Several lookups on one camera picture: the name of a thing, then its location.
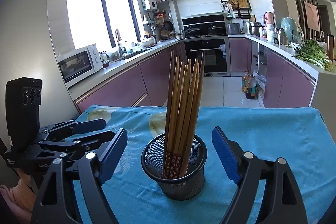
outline leafy green vegetable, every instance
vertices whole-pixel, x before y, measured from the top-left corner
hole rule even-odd
[[[305,39],[300,48],[295,50],[295,53],[293,57],[296,59],[313,63],[326,71],[332,71],[333,69],[333,64],[324,52],[324,49],[312,38]]]

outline metal mesh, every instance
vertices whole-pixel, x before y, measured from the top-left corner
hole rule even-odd
[[[183,180],[182,178],[174,180],[162,179],[164,134],[153,139],[146,147],[147,149],[145,148],[143,151],[143,169],[146,173],[149,172],[152,175],[152,179],[159,184],[162,192],[167,197],[175,200],[187,200],[195,197],[202,190],[204,186],[204,163],[207,150],[204,143],[202,141],[199,142],[198,139],[200,140],[197,136],[193,139],[186,175],[197,170],[187,180]]]

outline framed picture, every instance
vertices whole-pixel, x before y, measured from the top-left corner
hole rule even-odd
[[[307,15],[307,27],[315,31],[320,31],[320,19],[317,7],[308,2],[304,2]]]

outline microwave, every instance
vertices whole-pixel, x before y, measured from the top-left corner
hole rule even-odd
[[[67,88],[103,68],[96,44],[63,53],[56,60]]]

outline wooden cutting board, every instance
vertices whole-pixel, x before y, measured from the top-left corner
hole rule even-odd
[[[238,0],[239,8],[250,8],[247,0]]]

